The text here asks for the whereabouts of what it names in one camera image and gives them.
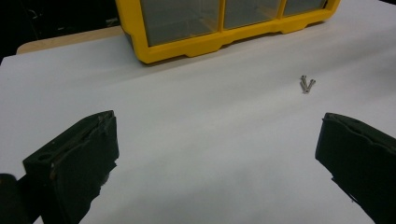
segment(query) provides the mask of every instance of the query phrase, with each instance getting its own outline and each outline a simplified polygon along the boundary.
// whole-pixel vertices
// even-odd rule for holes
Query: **yellow plastic organizer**
[[[340,0],[116,0],[137,58],[193,57],[235,40],[302,30],[329,19]]]

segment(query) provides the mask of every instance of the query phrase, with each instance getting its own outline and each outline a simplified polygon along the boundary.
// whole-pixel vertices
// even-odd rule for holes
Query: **white surface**
[[[113,109],[118,167],[81,223],[373,223],[314,155],[326,112],[396,136],[395,63],[396,7],[376,0],[153,66],[124,36],[5,58],[0,170],[22,177],[24,158]]]

